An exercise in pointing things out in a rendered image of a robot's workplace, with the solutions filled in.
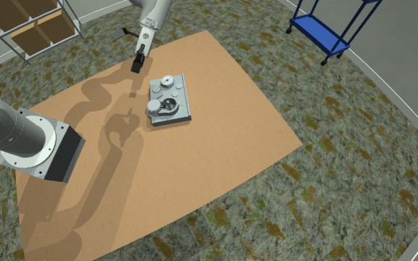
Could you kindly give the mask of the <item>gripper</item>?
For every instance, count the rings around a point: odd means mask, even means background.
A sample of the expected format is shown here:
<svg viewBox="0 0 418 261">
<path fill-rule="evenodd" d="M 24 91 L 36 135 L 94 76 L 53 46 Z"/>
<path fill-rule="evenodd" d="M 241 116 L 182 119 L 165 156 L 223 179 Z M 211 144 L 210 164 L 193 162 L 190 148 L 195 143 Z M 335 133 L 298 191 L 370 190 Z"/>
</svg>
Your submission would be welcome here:
<svg viewBox="0 0 418 261">
<path fill-rule="evenodd" d="M 148 58 L 149 56 L 150 50 L 152 48 L 152 43 L 155 40 L 156 32 L 160 32 L 159 30 L 148 28 L 142 24 L 139 25 L 142 26 L 142 30 L 136 45 L 136 56 L 131 67 L 131 72 L 135 72 L 138 74 L 140 72 L 141 67 L 144 64 L 145 57 Z"/>
</svg>

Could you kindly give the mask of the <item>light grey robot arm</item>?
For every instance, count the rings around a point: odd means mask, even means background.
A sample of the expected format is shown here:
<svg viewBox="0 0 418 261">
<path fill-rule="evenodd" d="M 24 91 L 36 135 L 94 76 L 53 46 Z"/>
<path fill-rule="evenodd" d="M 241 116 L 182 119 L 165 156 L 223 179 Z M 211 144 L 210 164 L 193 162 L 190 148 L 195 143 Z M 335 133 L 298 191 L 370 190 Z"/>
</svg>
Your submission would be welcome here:
<svg viewBox="0 0 418 261">
<path fill-rule="evenodd" d="M 143 9 L 139 20 L 142 25 L 162 30 L 173 0 L 129 1 Z M 51 156 L 56 142 L 56 131 L 48 120 L 25 117 L 0 99 L 0 151 L 9 164 L 21 168 L 38 166 Z"/>
</svg>

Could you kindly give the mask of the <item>grey spur gear with yellow arrow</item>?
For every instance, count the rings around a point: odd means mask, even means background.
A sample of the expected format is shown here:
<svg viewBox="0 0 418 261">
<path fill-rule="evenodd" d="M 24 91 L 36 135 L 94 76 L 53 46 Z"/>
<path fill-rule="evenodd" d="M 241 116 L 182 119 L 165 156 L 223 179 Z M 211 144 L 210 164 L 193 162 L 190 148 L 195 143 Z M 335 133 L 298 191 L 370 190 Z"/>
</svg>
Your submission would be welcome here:
<svg viewBox="0 0 418 261">
<path fill-rule="evenodd" d="M 171 88 L 174 85 L 174 79 L 171 75 L 166 75 L 161 80 L 163 88 Z"/>
</svg>

